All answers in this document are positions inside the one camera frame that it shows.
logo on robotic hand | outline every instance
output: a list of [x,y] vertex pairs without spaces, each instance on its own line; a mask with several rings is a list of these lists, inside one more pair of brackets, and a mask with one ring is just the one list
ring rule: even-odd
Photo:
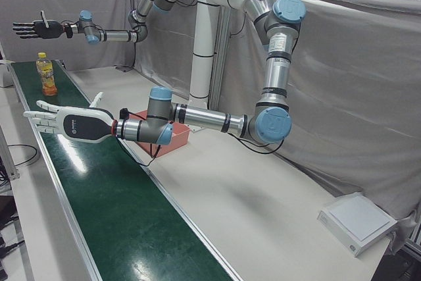
[[76,134],[78,131],[76,130],[76,120],[72,119],[72,134]]

juice bottle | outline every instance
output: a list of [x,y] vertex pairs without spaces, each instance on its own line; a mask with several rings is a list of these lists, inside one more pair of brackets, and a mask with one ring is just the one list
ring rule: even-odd
[[47,54],[38,53],[38,60],[36,61],[38,74],[41,76],[42,93],[44,95],[56,95],[57,87],[54,83],[53,64],[47,59]]

red box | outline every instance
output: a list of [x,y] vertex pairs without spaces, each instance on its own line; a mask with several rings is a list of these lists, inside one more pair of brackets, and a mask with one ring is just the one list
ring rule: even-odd
[[[139,116],[142,116],[143,118],[146,118],[147,111],[141,111],[136,113]],[[134,115],[130,115],[130,118],[138,118]],[[187,141],[189,139],[189,133],[190,129],[181,123],[174,122],[172,124],[172,137],[171,137],[171,143],[168,145],[161,145],[161,149],[158,152],[157,157],[160,157],[164,154],[169,153],[170,151],[173,151],[185,144],[187,144]],[[158,145],[152,144],[152,153],[151,153],[151,144],[150,143],[143,143],[140,141],[136,142],[144,151],[146,151],[150,156],[153,156],[157,152]]]

blue joint cap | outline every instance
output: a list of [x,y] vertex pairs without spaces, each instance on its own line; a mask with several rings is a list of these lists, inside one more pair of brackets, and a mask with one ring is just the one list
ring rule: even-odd
[[167,10],[164,10],[164,9],[161,9],[161,8],[159,8],[155,3],[153,3],[152,4],[152,7],[156,10],[156,11],[159,11],[160,13],[163,13],[163,14],[167,14],[168,13],[168,11]]
[[172,137],[172,124],[167,124],[165,126],[165,129],[160,134],[157,144],[158,145],[168,145],[171,143],[171,137]]
[[158,101],[171,101],[172,91],[167,87],[153,87],[149,94],[149,98]]
[[99,38],[93,34],[88,34],[85,38],[88,44],[95,45],[99,43]]
[[291,117],[288,112],[279,107],[269,107],[256,118],[257,136],[264,143],[278,143],[291,132]]
[[277,0],[273,6],[274,14],[287,23],[300,23],[306,13],[305,5],[301,0]]
[[82,21],[92,21],[92,14],[88,10],[82,10],[79,14],[79,18]]

green conveyor belt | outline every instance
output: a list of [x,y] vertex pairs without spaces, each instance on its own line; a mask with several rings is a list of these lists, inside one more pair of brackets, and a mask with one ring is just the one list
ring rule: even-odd
[[[61,66],[53,66],[59,94],[46,97],[34,62],[12,64],[30,109],[41,110],[37,100],[88,106]],[[41,136],[104,281],[231,280],[114,138],[88,144]]]

